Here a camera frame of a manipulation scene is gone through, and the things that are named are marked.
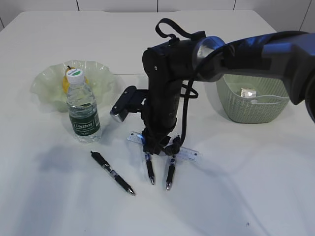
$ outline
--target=fruit bowl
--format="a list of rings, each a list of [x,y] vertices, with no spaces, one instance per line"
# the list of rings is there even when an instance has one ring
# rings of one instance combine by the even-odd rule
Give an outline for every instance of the fruit bowl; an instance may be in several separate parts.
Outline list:
[[[109,68],[96,61],[70,60],[52,65],[39,73],[31,86],[41,103],[51,104],[60,112],[67,112],[66,94],[63,91],[63,77],[67,66],[84,71],[95,95],[97,106],[113,105],[121,93],[117,76]]]

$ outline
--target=water bottle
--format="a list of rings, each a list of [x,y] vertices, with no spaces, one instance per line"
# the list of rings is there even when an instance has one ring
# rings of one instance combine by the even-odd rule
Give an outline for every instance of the water bottle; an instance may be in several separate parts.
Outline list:
[[[69,70],[66,77],[69,82],[67,105],[75,136],[82,143],[98,141],[101,129],[92,89],[80,69]]]

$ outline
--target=pen tip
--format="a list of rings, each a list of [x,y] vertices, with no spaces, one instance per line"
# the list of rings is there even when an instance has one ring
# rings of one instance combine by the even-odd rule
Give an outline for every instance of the pen tip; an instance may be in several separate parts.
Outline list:
[[[172,183],[171,183],[171,182],[167,182],[167,183],[166,183],[166,190],[167,190],[167,191],[170,190],[171,187],[172,187]]]
[[[151,181],[151,184],[154,185],[154,182],[155,182],[154,176],[151,176],[151,177],[150,177],[150,181]]]
[[[136,195],[136,193],[135,193],[131,188],[128,189],[128,193],[130,193],[130,194],[133,195],[133,196]]]

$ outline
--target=black strap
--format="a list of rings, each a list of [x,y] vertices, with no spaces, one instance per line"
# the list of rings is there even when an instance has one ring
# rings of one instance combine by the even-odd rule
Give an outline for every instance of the black strap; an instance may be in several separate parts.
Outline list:
[[[159,25],[161,23],[165,23],[169,26],[171,26],[177,33],[179,33],[182,37],[185,37],[185,38],[189,38],[191,40],[197,40],[197,39],[200,39],[200,38],[203,38],[203,37],[206,37],[206,33],[205,31],[199,31],[199,32],[196,32],[196,33],[187,33],[185,30],[183,30],[178,24],[176,24],[174,21],[172,21],[171,19],[168,19],[168,18],[163,18],[161,19],[157,26],[156,26],[156,32],[158,33],[159,36],[161,36],[162,38],[167,38],[167,37],[170,37],[172,40],[176,40],[177,37],[176,35],[174,35],[173,33],[170,33],[170,34],[165,34],[161,31],[161,29],[159,28]]]

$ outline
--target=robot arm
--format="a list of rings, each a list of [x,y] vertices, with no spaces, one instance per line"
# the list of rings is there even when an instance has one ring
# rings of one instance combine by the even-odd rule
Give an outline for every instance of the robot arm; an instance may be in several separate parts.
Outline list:
[[[159,29],[160,23],[169,24],[188,40],[164,34]],[[149,77],[148,90],[128,87],[111,111],[120,121],[128,112],[141,112],[146,126],[142,132],[146,140],[144,151],[177,153],[185,139],[193,81],[215,82],[223,74],[281,79],[292,103],[298,104],[305,99],[308,112],[315,121],[315,34],[287,31],[225,44],[218,37],[206,37],[203,31],[189,34],[169,19],[162,19],[156,31],[171,40],[148,48],[143,54],[143,67]],[[169,141],[167,135],[176,125],[184,80],[189,83],[184,99],[182,137],[176,144],[164,148]]]

